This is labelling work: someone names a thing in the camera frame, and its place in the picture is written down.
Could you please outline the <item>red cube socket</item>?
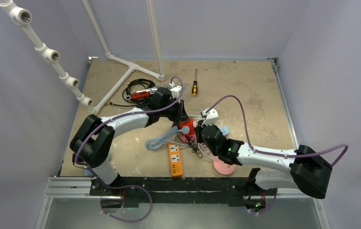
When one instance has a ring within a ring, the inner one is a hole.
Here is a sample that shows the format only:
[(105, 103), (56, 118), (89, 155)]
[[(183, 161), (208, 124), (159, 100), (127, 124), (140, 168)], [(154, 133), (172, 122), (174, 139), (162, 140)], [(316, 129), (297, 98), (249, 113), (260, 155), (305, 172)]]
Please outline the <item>red cube socket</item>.
[(188, 135), (184, 135), (182, 133), (180, 136), (181, 141), (187, 143), (190, 142), (192, 140), (195, 140), (196, 138), (196, 134), (195, 134), (195, 130), (194, 130), (194, 119), (190, 118), (188, 121), (184, 121), (184, 122), (180, 122), (179, 123), (179, 129), (181, 129), (183, 126), (189, 126), (190, 127), (190, 133)]

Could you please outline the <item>grey blue plug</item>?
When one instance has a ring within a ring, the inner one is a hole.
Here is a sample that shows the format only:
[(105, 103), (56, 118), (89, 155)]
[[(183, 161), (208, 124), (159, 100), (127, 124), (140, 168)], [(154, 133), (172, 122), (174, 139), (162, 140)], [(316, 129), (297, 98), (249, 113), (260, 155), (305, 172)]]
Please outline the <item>grey blue plug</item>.
[(188, 135), (190, 133), (190, 127), (189, 126), (183, 126), (181, 129), (179, 129), (179, 132)]

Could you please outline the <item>light blue power strip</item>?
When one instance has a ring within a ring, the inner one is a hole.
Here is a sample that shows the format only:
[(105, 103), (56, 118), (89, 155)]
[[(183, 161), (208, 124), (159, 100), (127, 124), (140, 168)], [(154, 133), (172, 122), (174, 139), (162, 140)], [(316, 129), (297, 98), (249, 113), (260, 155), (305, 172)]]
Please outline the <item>light blue power strip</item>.
[(228, 137), (228, 135), (230, 134), (230, 130), (227, 126), (220, 127), (220, 131), (225, 137)]

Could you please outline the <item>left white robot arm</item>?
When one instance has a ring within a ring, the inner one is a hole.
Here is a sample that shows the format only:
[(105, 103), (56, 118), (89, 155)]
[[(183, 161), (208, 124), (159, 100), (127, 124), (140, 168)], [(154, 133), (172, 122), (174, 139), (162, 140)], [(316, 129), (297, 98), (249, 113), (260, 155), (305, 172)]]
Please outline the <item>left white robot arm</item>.
[(164, 87), (159, 87), (128, 112), (111, 117), (87, 116), (69, 144), (75, 155), (74, 162), (83, 161), (102, 181), (102, 190), (108, 195), (115, 195), (120, 190), (120, 175), (108, 161), (113, 139), (129, 131), (148, 127), (161, 117), (174, 123), (189, 120), (184, 101)]

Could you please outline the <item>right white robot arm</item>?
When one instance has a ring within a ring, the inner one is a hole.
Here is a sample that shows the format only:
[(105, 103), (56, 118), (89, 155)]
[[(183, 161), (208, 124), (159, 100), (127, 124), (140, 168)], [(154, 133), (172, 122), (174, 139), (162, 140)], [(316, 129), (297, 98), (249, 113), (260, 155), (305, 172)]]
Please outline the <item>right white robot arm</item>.
[(251, 194), (294, 188), (312, 198), (326, 197), (332, 165), (309, 146), (290, 150), (249, 146), (247, 142), (225, 137), (216, 125), (203, 125), (196, 133), (198, 142), (225, 164), (252, 166), (246, 181)]

